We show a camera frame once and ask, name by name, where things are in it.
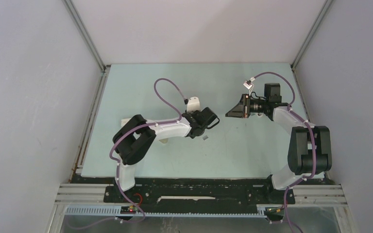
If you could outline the olive green stapler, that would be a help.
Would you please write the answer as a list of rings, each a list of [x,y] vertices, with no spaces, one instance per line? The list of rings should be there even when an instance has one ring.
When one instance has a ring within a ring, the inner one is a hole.
[[[161,142],[162,144],[166,144],[166,143],[168,143],[168,141],[169,141],[168,138],[159,139],[159,142]]]

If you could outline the white stapler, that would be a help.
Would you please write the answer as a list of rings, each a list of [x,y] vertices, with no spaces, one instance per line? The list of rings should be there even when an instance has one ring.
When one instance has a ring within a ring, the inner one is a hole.
[[[123,127],[125,124],[128,123],[129,120],[130,120],[130,118],[124,118],[124,119],[122,119],[121,122],[120,122],[120,125]]]

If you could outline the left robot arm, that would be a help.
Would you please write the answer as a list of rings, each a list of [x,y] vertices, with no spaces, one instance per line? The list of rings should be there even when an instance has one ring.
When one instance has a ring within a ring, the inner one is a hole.
[[[140,114],[130,118],[112,138],[110,158],[117,162],[116,197],[122,202],[132,200],[136,164],[145,157],[154,141],[173,137],[194,139],[219,122],[219,117],[208,107],[163,121],[146,120]]]

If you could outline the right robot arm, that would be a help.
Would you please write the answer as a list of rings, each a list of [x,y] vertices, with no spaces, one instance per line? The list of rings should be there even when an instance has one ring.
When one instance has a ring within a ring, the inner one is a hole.
[[[282,190],[331,169],[329,128],[304,120],[288,103],[282,102],[280,84],[265,84],[263,97],[242,94],[238,104],[225,115],[249,118],[255,114],[267,116],[290,135],[288,163],[271,176],[272,184],[263,189],[263,197],[267,202],[277,202],[283,195]]]

